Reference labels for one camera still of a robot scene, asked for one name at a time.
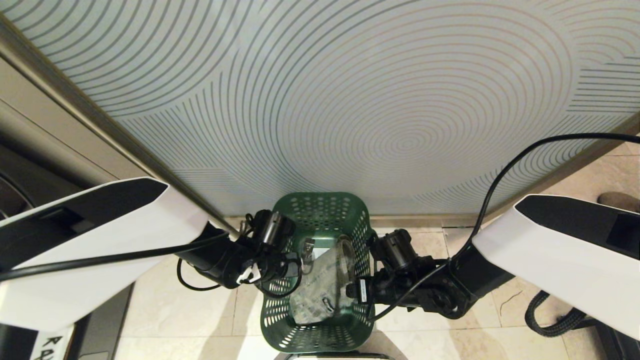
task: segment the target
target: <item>green plastic basket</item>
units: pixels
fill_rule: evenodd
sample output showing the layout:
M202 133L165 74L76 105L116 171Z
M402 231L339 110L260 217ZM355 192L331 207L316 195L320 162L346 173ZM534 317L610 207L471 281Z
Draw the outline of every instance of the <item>green plastic basket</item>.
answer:
M316 240L316 247L331 248L339 235L353 240L355 274L370 275L367 239L374 234L364 202L350 193L291 193L273 208L296 223L296 231L284 252L300 254L305 238ZM295 279L280 279L263 284L267 289L283 293ZM289 298L262 302L260 326L262 335L275 349L285 353L351 351L362 345L373 330L368 321L367 306L353 304L339 316L312 325L297 325L290 313Z

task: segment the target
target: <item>frosted glass panel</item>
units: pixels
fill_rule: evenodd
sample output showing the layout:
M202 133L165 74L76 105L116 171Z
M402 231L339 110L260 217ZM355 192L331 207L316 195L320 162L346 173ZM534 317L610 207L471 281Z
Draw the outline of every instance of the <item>frosted glass panel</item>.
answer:
M14 1L0 11L226 215L299 191L473 213L545 136L640 110L640 1ZM495 201L589 142L546 146Z

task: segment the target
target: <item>black cable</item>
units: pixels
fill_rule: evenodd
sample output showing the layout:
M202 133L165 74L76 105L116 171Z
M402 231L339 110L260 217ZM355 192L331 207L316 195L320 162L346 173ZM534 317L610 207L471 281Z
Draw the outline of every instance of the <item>black cable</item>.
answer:
M125 252L123 254L97 256L95 258L60 261L57 263L49 263L49 264L43 264L43 265L27 266L24 268L9 270L9 271L0 273L0 282L12 280L12 279L18 279L26 276L46 274L49 272L71 270L71 269L77 269L77 268L84 268L87 266L118 263L120 261L138 260L138 259L145 259L145 258L154 258L156 256L177 254L180 252L191 251L191 250L199 249L201 247L209 246L214 242L216 242L218 239L225 237L227 235L229 235L229 233L225 231L224 233L213 236L212 238L195 241L186 245L163 247L161 249Z
M535 312L538 306L540 306L540 304L542 304L548 297L548 293L540 291L536 296L533 297L533 299L531 299L529 307L524 314L524 321L527 323L527 326L529 326L531 330L537 332L542 336L546 336L548 338L560 336L568 332L569 330L572 330L587 316L587 314L574 307L554 325L540 327L540 325L538 325L538 321L536 320Z
M409 288L409 290L405 291L404 294L401 297L399 297L393 304L389 305L388 308L384 309L380 314L370 317L368 320L375 322L380 320L382 316L389 314L391 310L395 309L398 305L400 305L402 300L404 300L404 298L406 298L407 296L409 296L410 293L416 290L418 286L420 286L423 282L427 281L427 279L434 276L437 272L441 271L445 267L446 265L440 265L439 267L428 272L425 276L423 276L420 280L418 280L415 284L413 284L413 286Z
M293 286L293 289L287 291L286 293L276 294L276 293L270 292L267 289L264 289L261 284L256 283L255 287L258 288L260 292L262 292L266 296L271 297L273 299L282 299L284 297L288 297L289 295L293 294L293 292L298 289L298 286L300 286L300 283L302 282L302 262L300 261L300 259L296 258L296 259L290 259L289 263L295 263L298 266L298 278L296 279L296 284Z
M486 213L487 208L489 207L489 202L491 200L491 196L495 191L496 187L498 187L498 183L502 178L507 174L507 172L515 165L518 161L525 157L525 155L529 154L535 148L544 145L546 143L558 142L564 140L578 140L578 139L607 139L607 140L620 140L624 142L634 142L640 143L640 137L633 135L624 135L624 134L610 134L610 133L582 133L582 134L567 134L567 135L558 135L551 136L549 138L544 138L542 140L538 140L534 142L526 149L524 149L518 156L513 158L503 169L500 171L498 176L495 177L491 186L489 186L489 190L487 190L486 195L484 196L484 201L482 207L480 208L480 212L478 213L478 217L476 220L476 224L474 225L473 231L471 231L471 235L467 242L465 242L464 246L452 257L452 261L455 262L458 259L458 256L465 250L467 250L471 246L471 240L473 237L480 231L480 226L482 225L482 221L484 219L484 215Z
M178 258L178 266L175 270L176 276L178 277L178 281L180 281L180 283L187 289L189 290L194 290L194 291L209 291L209 290L213 290L213 289L217 289L220 287L220 284L218 285L214 285L214 286L209 286L207 288L197 288L193 285L189 285L187 284L187 282L182 278L182 258Z

